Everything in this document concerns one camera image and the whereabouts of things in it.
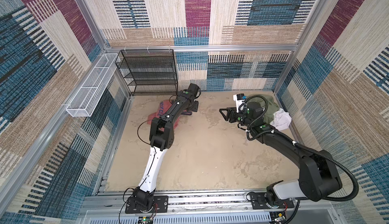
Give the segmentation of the red cloth with print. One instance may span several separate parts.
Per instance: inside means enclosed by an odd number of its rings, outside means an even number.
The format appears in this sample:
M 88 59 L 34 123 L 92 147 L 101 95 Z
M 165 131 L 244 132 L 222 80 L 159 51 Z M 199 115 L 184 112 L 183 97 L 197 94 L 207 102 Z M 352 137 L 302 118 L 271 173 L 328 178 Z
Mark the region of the red cloth with print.
M 154 112 L 154 113 L 152 113 L 152 114 L 150 114 L 150 115 L 148 116 L 147 124 L 148 124 L 148 125 L 151 125 L 152 120 L 153 120 L 154 118 L 156 118 L 156 117 L 159 118 L 160 116 L 162 116 L 163 114 L 165 114 L 171 106 L 172 106 L 172 104 L 170 103 L 169 100 L 161 101 L 161 102 L 159 103 L 159 105 L 158 105 L 157 111 Z

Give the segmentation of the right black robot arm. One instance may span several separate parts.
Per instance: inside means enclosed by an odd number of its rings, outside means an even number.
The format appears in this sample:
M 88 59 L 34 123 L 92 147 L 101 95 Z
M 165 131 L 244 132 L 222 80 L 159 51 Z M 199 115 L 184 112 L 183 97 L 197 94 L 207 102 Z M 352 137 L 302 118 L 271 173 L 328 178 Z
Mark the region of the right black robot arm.
M 290 198 L 307 198 L 319 201 L 342 188 L 342 182 L 331 154 L 322 150 L 313 153 L 297 146 L 297 142 L 266 124 L 263 119 L 264 107 L 257 102 L 249 103 L 242 111 L 236 108 L 219 110 L 225 121 L 238 123 L 255 141 L 265 144 L 288 158 L 299 168 L 297 180 L 279 181 L 266 189 L 266 201 L 269 206 L 277 206 Z

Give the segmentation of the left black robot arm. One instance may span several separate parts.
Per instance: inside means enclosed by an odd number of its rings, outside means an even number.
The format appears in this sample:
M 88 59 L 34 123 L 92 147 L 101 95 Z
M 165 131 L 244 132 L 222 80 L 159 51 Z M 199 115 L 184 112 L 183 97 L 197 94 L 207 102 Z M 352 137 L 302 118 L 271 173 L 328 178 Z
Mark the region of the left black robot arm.
M 150 157 L 140 184 L 133 191 L 131 201 L 150 209 L 154 203 L 154 193 L 158 174 L 168 149 L 174 142 L 174 125 L 184 111 L 196 112 L 201 95 L 199 86 L 191 83 L 188 89 L 179 91 L 170 108 L 151 121 Z

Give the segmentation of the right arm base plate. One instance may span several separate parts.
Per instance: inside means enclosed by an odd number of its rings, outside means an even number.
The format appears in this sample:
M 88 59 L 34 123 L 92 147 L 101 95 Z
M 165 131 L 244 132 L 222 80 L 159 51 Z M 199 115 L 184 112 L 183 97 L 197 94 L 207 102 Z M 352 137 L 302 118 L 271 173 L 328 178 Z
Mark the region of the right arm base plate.
M 254 210 L 259 209 L 293 209 L 295 204 L 292 199 L 280 200 L 277 196 L 267 192 L 249 192 L 246 200 L 251 203 Z

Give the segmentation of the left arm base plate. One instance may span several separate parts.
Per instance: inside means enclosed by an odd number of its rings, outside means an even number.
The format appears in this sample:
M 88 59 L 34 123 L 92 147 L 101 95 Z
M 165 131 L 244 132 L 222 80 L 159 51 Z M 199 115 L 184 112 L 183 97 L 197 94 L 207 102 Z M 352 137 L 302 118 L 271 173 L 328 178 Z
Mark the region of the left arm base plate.
M 125 214 L 166 213 L 168 196 L 151 196 L 147 198 L 130 196 L 126 201 Z

